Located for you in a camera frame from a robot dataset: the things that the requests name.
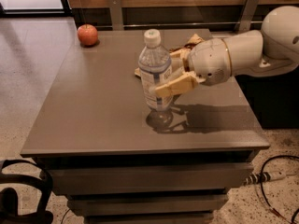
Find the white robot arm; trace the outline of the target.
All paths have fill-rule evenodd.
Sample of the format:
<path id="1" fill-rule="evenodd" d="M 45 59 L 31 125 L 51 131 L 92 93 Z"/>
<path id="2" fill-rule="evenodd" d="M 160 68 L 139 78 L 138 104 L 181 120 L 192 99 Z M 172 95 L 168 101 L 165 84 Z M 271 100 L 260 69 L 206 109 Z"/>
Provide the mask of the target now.
<path id="1" fill-rule="evenodd" d="M 150 88 L 157 97 L 174 96 L 197 85 L 212 86 L 230 77 L 271 77 L 299 65 L 299 8 L 278 7 L 267 14 L 260 30 L 223 39 L 212 38 L 175 60 L 168 81 Z"/>

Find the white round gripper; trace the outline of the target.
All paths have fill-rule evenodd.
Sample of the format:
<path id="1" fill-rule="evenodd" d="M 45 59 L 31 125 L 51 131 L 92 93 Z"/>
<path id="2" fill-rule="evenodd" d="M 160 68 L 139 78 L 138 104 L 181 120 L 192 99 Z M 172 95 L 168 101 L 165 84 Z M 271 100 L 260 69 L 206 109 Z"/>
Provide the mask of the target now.
<path id="1" fill-rule="evenodd" d="M 197 44 L 192 50 L 181 48 L 170 53 L 171 65 L 177 70 L 183 67 L 193 72 L 183 72 L 169 82 L 153 89 L 157 97 L 175 96 L 193 90 L 201 81 L 203 85 L 226 82 L 231 76 L 228 49 L 219 38 Z"/>

